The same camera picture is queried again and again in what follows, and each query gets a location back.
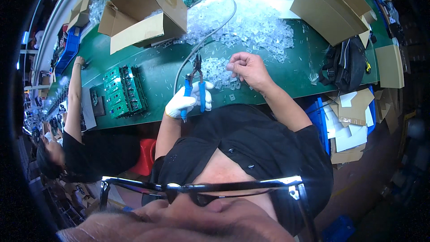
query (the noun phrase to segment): hand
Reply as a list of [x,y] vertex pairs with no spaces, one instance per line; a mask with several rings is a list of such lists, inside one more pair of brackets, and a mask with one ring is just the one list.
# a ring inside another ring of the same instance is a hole
[[[166,115],[179,119],[181,117],[181,110],[187,109],[187,114],[195,107],[200,106],[200,91],[199,91],[199,83],[193,83],[193,89],[191,90],[191,96],[184,96],[185,86],[182,86],[181,89],[173,96],[173,98],[166,105],[165,112]],[[210,82],[206,82],[206,111],[211,111],[212,109],[212,96],[208,90],[212,89],[214,86]]]
[[260,56],[247,52],[233,54],[227,64],[227,70],[233,71],[232,78],[239,76],[258,92],[262,92],[275,84],[267,72],[266,66]]
[[76,65],[76,64],[83,66],[83,64],[85,64],[85,59],[82,56],[76,57],[73,65]]

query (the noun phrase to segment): black shirt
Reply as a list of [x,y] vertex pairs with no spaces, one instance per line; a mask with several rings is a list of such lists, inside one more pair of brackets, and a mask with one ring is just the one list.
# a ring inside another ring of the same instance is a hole
[[82,143],[63,133],[68,178],[74,182],[95,182],[102,176],[116,176],[133,167],[140,156],[139,139],[128,135],[82,136]]
[[[190,184],[216,148],[257,180],[300,175],[314,217],[330,199],[333,169],[316,127],[292,132],[255,107],[242,104],[205,112],[188,137],[179,138],[165,157],[156,160],[151,180]],[[270,197],[279,223],[293,236],[298,234],[304,223],[288,190],[271,192]]]

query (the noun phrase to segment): white work glove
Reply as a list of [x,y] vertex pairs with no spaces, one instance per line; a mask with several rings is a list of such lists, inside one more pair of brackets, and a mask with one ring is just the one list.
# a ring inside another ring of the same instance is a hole
[[[200,106],[200,90],[199,83],[193,83],[193,89],[191,90],[191,96],[184,96],[185,86],[182,86],[178,92],[173,96],[173,98],[166,105],[165,112],[166,115],[174,119],[179,119],[181,117],[181,110],[187,109],[187,114],[195,107]],[[208,90],[212,89],[214,85],[210,82],[205,82],[206,87],[206,111],[212,110],[212,96]]]

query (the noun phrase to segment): green circuit board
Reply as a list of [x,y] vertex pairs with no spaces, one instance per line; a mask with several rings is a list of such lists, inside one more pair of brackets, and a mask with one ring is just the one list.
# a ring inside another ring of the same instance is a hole
[[137,67],[115,67],[104,75],[104,83],[112,118],[133,116],[147,109]]

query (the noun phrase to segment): eyeglasses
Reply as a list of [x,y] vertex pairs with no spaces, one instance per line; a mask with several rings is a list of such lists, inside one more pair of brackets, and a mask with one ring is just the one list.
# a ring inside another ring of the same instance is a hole
[[179,193],[187,193],[198,206],[204,207],[215,199],[243,197],[263,194],[280,189],[288,189],[289,195],[297,201],[304,223],[314,241],[318,241],[314,218],[312,217],[306,190],[300,176],[282,177],[271,180],[255,180],[222,184],[178,185],[176,183],[154,184],[119,177],[103,177],[100,189],[100,210],[105,210],[108,203],[110,185],[157,196],[173,203]]

